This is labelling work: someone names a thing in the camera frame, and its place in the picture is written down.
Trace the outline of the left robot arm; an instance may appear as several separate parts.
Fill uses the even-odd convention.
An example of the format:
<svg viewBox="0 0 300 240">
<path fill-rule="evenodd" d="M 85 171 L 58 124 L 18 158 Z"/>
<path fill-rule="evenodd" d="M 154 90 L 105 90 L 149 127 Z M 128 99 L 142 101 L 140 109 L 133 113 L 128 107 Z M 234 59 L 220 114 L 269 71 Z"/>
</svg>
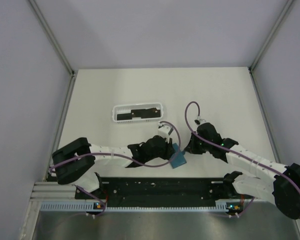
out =
<svg viewBox="0 0 300 240">
<path fill-rule="evenodd" d="M 95 164 L 159 168 L 173 161 L 179 151 L 179 144 L 174 148 L 170 137 L 159 135 L 124 147 L 95 145 L 86 137 L 80 137 L 52 154 L 53 165 L 49 172 L 56 175 L 59 185 L 75 185 L 96 199 L 103 194 L 104 187 L 101 177 L 91 170 Z"/>
</svg>

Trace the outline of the blue leather card holder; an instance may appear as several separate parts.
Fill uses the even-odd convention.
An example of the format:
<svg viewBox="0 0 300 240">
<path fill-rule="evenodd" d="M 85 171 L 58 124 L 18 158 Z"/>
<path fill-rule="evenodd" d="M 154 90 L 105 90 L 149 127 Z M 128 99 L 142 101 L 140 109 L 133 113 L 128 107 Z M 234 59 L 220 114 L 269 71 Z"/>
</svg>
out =
<svg viewBox="0 0 300 240">
<path fill-rule="evenodd" d="M 173 149 L 175 150 L 175 153 L 171 156 L 171 159 L 173 159 L 173 161 L 170 162 L 170 165 L 173 169 L 176 169 L 178 167 L 181 167 L 182 165 L 185 165 L 187 163 L 187 160 L 185 158 L 185 151 L 181 150 L 177 155 L 177 150 L 178 150 L 178 144 L 174 143 L 172 145 Z"/>
</svg>

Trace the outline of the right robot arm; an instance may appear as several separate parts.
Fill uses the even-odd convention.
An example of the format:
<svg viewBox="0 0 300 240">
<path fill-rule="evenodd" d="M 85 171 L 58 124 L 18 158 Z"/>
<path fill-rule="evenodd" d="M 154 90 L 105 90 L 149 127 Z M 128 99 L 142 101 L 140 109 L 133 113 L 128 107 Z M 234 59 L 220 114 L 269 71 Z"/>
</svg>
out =
<svg viewBox="0 0 300 240">
<path fill-rule="evenodd" d="M 242 147 L 231 138 L 222 138 L 216 128 L 205 120 L 196 120 L 197 129 L 185 151 L 190 154 L 211 154 L 240 171 L 227 173 L 223 178 L 223 192 L 229 198 L 249 195 L 275 205 L 290 219 L 300 219 L 300 165 L 285 165 L 270 161 Z"/>
</svg>

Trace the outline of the white plastic basket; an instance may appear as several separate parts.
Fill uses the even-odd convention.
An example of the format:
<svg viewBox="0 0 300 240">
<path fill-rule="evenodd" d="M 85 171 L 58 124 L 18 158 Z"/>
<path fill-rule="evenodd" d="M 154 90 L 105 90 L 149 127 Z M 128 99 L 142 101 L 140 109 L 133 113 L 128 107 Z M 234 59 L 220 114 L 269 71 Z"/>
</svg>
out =
<svg viewBox="0 0 300 240">
<path fill-rule="evenodd" d="M 164 106 L 160 102 L 119 104 L 111 114 L 117 124 L 159 121 L 164 116 Z"/>
</svg>

